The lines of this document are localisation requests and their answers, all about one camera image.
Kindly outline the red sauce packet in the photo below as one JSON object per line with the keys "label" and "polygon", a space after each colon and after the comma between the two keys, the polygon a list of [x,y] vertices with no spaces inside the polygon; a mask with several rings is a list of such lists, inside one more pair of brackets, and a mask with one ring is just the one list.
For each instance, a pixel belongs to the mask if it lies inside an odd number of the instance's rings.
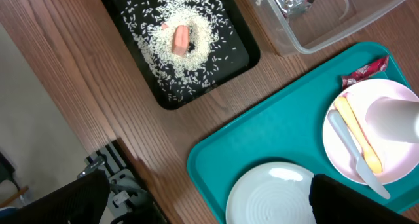
{"label": "red sauce packet", "polygon": [[389,56],[380,58],[371,64],[367,64],[357,69],[349,75],[342,76],[342,89],[344,90],[353,84],[364,81],[377,73],[385,71],[387,69],[389,59]]}

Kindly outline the orange food cube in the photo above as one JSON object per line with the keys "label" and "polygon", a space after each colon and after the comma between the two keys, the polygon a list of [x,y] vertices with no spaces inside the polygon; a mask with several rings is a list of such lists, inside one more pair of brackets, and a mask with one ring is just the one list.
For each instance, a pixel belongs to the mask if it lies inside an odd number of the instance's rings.
{"label": "orange food cube", "polygon": [[189,48],[189,28],[178,26],[173,34],[172,53],[184,56]]}

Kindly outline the grey round plate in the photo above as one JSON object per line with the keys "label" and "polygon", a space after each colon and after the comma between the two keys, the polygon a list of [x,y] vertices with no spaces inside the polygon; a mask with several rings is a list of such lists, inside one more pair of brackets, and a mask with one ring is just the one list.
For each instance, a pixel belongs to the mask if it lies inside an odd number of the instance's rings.
{"label": "grey round plate", "polygon": [[290,162],[268,162],[246,172],[227,199],[227,224],[316,224],[309,202],[314,174]]}

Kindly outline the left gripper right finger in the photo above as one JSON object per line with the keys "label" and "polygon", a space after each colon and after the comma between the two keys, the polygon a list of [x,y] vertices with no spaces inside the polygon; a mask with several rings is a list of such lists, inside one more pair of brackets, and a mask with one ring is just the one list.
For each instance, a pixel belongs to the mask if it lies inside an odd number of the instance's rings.
{"label": "left gripper right finger", "polygon": [[317,224],[415,224],[324,174],[313,177],[309,203]]}

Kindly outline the white paper cup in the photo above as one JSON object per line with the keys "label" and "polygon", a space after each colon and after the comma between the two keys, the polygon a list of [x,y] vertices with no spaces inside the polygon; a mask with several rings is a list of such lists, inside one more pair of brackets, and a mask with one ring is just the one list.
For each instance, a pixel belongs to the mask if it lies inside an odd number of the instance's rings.
{"label": "white paper cup", "polygon": [[418,102],[380,98],[369,106],[365,120],[385,140],[418,143]]}

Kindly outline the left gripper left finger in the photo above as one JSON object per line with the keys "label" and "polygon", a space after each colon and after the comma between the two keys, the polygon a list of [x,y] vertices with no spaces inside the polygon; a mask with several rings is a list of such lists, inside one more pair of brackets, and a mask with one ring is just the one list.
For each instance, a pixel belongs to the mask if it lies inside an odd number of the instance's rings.
{"label": "left gripper left finger", "polygon": [[110,184],[105,172],[96,170],[3,216],[1,224],[99,223],[109,194]]}

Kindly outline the white rice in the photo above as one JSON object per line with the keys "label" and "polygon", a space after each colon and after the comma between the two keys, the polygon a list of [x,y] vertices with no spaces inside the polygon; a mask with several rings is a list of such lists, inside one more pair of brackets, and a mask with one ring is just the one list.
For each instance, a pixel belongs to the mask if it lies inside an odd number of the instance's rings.
{"label": "white rice", "polygon": [[[185,103],[217,85],[235,34],[222,0],[115,0],[126,30],[142,54],[157,89],[168,103]],[[189,28],[184,56],[172,53],[178,26]]]}

